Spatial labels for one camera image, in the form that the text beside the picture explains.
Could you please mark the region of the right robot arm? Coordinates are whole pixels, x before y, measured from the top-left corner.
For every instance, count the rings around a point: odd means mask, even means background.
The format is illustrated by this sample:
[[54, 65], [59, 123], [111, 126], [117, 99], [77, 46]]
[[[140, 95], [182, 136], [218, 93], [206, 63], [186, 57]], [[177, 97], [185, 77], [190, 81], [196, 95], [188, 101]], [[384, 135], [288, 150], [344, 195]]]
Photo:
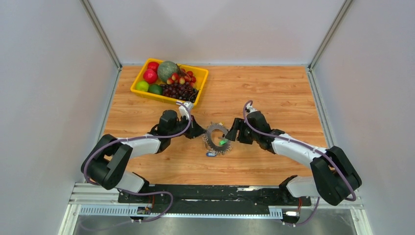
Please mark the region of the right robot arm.
[[283, 203], [290, 205], [299, 197], [319, 196], [336, 206], [344, 200], [357, 199], [355, 190], [362, 180], [340, 147], [312, 146], [272, 129], [256, 109], [246, 108], [243, 116], [234, 119], [226, 139], [244, 144], [256, 142], [261, 149], [286, 156], [312, 171], [311, 177], [293, 176], [281, 184], [279, 197]]

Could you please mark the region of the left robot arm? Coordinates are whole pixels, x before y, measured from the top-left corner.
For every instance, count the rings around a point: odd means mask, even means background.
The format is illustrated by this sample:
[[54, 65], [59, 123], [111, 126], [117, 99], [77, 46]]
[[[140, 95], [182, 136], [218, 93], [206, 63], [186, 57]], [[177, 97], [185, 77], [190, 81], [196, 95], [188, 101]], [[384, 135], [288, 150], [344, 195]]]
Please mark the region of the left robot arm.
[[172, 138], [185, 136], [193, 139], [205, 132], [186, 110], [180, 114], [166, 110], [158, 124], [144, 136], [120, 139], [110, 134], [103, 135], [81, 165], [81, 172], [89, 183], [107, 190], [116, 188], [130, 192], [133, 199], [143, 203], [150, 195], [149, 188], [145, 186], [148, 181], [126, 170], [129, 160], [163, 152]]

